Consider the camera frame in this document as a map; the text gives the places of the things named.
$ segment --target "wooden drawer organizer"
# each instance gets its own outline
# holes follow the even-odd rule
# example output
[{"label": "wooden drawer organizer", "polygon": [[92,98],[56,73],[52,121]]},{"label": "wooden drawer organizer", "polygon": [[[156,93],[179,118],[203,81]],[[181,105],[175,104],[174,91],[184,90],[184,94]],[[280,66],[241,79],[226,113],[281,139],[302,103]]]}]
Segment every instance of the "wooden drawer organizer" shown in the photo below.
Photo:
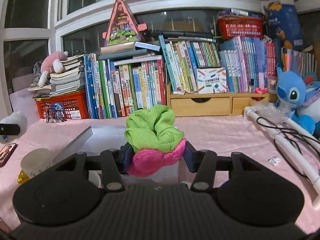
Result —
[{"label": "wooden drawer organizer", "polygon": [[167,85],[167,103],[176,116],[241,115],[246,106],[260,102],[275,102],[276,95],[254,93],[186,94],[174,95]]}]

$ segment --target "bicycle figurine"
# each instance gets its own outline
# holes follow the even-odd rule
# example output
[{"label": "bicycle figurine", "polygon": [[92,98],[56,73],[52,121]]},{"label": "bicycle figurine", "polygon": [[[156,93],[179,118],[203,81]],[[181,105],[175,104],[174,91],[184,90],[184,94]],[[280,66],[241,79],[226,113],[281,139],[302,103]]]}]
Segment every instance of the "bicycle figurine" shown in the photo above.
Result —
[{"label": "bicycle figurine", "polygon": [[48,106],[47,110],[47,115],[46,115],[46,120],[47,123],[52,119],[52,122],[56,120],[56,122],[64,122],[66,119],[64,118],[64,108],[63,105],[60,103],[54,103],[54,104],[49,104],[46,103]]}]

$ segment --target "red plastic basket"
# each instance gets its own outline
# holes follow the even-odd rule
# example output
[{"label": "red plastic basket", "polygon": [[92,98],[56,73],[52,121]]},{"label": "red plastic basket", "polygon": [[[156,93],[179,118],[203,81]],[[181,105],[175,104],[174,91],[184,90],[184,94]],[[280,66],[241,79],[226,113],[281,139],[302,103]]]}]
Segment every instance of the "red plastic basket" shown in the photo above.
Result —
[{"label": "red plastic basket", "polygon": [[61,103],[65,109],[65,118],[66,119],[75,119],[72,114],[77,116],[77,113],[80,112],[81,119],[89,118],[88,108],[87,108],[87,98],[85,95],[85,90],[81,90],[75,93],[57,96],[52,98],[41,98],[41,100],[36,99],[38,112],[40,118],[45,118],[48,110],[48,105],[53,103]]},{"label": "red plastic basket", "polygon": [[218,19],[218,28],[224,39],[236,36],[262,39],[262,24],[263,19],[255,17],[222,17]]}]

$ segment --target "drawer handle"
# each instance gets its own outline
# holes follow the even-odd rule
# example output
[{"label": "drawer handle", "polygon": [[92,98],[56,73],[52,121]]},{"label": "drawer handle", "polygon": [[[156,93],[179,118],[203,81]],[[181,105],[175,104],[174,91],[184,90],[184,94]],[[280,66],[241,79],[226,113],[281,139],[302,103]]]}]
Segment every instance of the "drawer handle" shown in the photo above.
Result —
[{"label": "drawer handle", "polygon": [[196,103],[205,103],[208,102],[211,98],[191,98]]}]

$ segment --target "paper cup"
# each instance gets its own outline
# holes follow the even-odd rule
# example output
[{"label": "paper cup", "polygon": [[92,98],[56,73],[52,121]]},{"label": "paper cup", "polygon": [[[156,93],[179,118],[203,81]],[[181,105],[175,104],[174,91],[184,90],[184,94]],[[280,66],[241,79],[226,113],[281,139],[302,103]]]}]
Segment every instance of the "paper cup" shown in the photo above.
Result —
[{"label": "paper cup", "polygon": [[21,169],[31,179],[52,165],[52,155],[48,149],[36,149],[29,152],[20,162]]}]

